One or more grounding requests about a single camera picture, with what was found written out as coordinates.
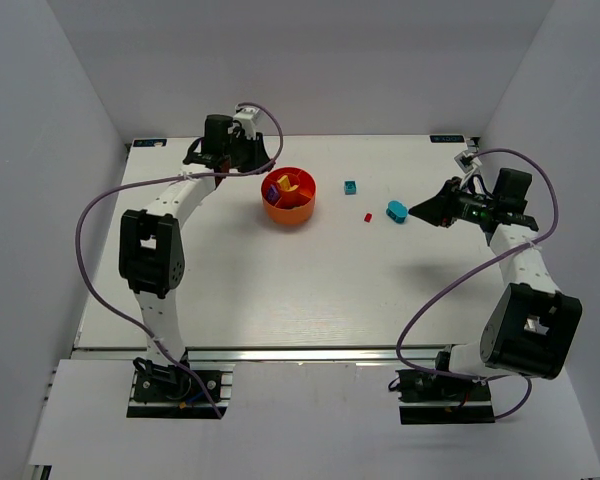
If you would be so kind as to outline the teal rounded lego brick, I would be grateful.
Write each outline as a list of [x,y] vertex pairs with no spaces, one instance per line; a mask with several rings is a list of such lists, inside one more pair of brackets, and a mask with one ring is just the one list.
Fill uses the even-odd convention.
[[408,208],[399,201],[389,201],[386,208],[386,215],[397,224],[403,224],[408,217]]

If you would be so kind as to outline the yellow 2x3 lego brick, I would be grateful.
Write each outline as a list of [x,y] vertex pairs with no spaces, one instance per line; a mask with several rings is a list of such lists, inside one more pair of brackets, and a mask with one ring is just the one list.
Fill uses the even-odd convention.
[[280,194],[290,194],[299,188],[299,180],[295,174],[283,174],[276,180],[276,188]]

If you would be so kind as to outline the purple 2x2 lego brick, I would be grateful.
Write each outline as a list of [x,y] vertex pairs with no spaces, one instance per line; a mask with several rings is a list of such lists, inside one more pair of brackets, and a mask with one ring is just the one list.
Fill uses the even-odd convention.
[[270,185],[266,191],[265,199],[272,205],[275,205],[280,198],[279,191],[274,185]]

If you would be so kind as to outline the teal square lego brick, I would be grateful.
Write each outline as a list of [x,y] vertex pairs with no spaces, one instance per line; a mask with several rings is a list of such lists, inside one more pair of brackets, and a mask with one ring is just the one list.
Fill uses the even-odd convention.
[[344,182],[344,193],[346,195],[355,195],[357,193],[357,185],[353,180],[348,180]]

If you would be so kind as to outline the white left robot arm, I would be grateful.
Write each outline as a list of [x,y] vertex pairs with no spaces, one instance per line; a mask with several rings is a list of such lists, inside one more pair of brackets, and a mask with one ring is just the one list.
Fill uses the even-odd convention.
[[204,134],[193,141],[181,173],[155,200],[121,218],[119,273],[133,291],[148,334],[148,351],[139,372],[176,384],[185,366],[175,290],[185,274],[181,230],[194,210],[230,176],[258,175],[272,169],[257,124],[264,109],[242,103],[231,115],[206,117]]

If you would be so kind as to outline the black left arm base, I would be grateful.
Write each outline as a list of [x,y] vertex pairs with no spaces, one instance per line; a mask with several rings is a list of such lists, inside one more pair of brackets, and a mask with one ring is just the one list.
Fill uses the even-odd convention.
[[[160,366],[142,357],[133,360],[126,417],[130,419],[218,420],[199,383],[174,365]],[[224,414],[231,397],[232,371],[204,366],[195,373],[218,411]]]

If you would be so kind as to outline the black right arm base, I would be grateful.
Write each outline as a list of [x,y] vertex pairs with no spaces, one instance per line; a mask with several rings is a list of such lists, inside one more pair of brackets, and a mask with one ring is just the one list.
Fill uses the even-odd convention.
[[417,368],[401,362],[396,377],[388,384],[398,395],[402,425],[493,424],[492,396],[486,383],[449,377],[430,370],[447,371],[451,347],[438,349],[436,355],[417,354],[415,348],[402,348],[402,357]]

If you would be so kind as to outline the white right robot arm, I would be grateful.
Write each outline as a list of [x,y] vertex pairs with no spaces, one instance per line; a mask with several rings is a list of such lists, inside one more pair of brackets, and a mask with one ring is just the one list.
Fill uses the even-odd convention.
[[435,227],[448,228],[457,220],[479,226],[504,284],[480,339],[441,351],[436,373],[553,379],[562,370],[582,304],[562,293],[546,268],[537,222],[525,212],[531,183],[531,174],[503,168],[486,195],[466,189],[461,178],[453,177],[435,196],[411,208],[411,216]]

